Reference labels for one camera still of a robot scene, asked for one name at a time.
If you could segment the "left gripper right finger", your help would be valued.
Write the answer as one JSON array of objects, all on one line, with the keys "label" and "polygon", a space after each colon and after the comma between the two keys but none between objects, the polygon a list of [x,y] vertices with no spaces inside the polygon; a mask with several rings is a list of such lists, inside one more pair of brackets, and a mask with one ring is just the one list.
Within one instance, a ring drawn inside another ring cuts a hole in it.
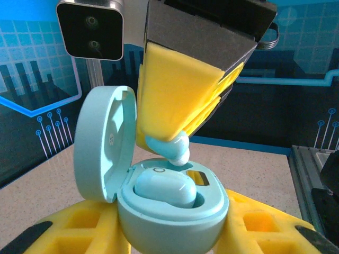
[{"label": "left gripper right finger", "polygon": [[214,253],[338,253],[338,247],[295,216],[227,191],[229,210]]}]

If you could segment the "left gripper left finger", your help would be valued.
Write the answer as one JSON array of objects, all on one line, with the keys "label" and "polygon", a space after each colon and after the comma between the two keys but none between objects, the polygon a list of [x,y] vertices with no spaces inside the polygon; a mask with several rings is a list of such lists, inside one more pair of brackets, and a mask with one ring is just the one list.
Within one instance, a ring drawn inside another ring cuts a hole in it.
[{"label": "left gripper left finger", "polygon": [[1,253],[131,253],[117,203],[82,201],[24,230]]}]

